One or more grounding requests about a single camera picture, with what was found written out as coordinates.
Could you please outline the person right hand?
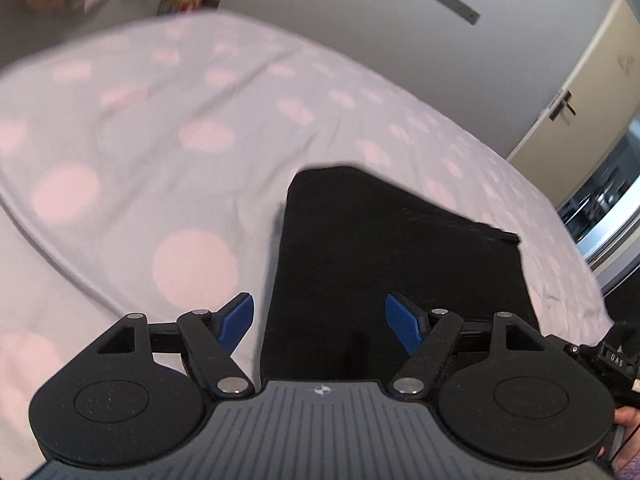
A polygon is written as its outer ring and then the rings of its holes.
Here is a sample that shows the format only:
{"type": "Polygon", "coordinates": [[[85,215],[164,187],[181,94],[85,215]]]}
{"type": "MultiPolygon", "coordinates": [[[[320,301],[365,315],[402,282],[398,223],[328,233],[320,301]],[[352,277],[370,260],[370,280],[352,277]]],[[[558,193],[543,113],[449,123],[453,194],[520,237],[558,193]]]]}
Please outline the person right hand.
{"type": "Polygon", "coordinates": [[[616,425],[623,426],[627,431],[634,430],[639,426],[640,411],[631,406],[618,408],[614,413],[614,422],[616,425]]]}

